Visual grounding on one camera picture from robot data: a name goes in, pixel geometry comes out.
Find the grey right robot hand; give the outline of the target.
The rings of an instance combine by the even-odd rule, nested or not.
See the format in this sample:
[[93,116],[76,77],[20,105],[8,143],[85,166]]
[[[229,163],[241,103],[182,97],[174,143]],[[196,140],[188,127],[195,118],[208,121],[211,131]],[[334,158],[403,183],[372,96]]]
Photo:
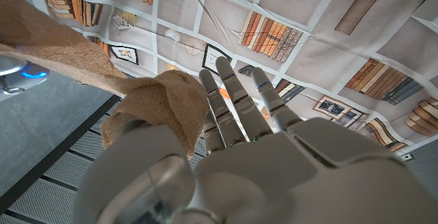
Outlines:
[[50,70],[11,56],[1,56],[1,100],[25,92],[44,81],[50,75]]

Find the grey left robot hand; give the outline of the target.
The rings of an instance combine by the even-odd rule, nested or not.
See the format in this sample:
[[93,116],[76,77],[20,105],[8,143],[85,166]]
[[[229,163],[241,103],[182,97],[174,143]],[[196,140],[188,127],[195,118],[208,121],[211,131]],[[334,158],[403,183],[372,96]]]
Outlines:
[[235,111],[207,70],[207,156],[191,167],[166,125],[135,119],[84,175],[75,223],[436,223],[437,200],[386,148],[326,119],[302,120],[255,68],[271,129],[229,61]]

